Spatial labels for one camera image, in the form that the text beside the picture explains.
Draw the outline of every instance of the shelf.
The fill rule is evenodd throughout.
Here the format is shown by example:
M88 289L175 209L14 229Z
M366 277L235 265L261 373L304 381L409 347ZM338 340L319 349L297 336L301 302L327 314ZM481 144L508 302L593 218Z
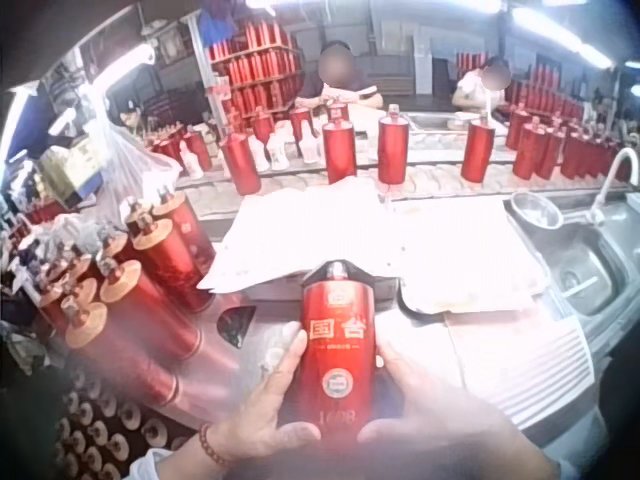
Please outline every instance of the shelf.
M289 110L291 108L291 106L293 105L293 102L295 102L296 99L294 98L293 100L290 100L284 107L279 107L279 108L272 108L271 110L267 110L267 113L281 113L281 112L286 112L287 110ZM251 118L255 115L255 112L252 113L247 113L246 115L243 115L242 118Z
M251 55L252 53L266 52L267 50L270 50L272 48L279 48L281 50L286 50L287 52L293 52L297 55L302 55L302 50L296 50L295 48L287 47L285 45L265 45L264 47L258 47L251 50L243 50L242 52L233 53L227 57L220 58L218 60L212 60L211 65L219 65L221 63L228 62L235 58L240 58L244 55Z
M278 75L277 77L263 78L262 80L254 80L253 82L240 83L238 85L231 85L231 90L237 90L239 88L253 87L254 85L260 85L261 83L277 82L278 80L284 80L285 78L295 77L304 73L302 70L298 70L293 73L285 73L284 75Z

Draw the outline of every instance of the finger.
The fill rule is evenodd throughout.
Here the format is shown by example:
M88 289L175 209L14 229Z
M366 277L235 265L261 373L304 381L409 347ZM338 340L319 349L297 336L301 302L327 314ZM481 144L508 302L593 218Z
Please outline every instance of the finger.
M283 425L275 431L276 451L291 450L320 441L320 430L312 423L294 422Z
M300 363L300 358L307 348L307 332L300 330L293 339L287 353L284 354L278 367L267 378L264 389L272 395L283 396L291 385L293 374Z
M391 374L391 378L400 387L403 393L411 385L415 384L416 372L409 362L407 362L400 354L389 344L389 342L378 341L378 353L384 360L384 366Z
M367 423L358 432L358 443L406 440L411 434L411 425L404 420L383 418Z

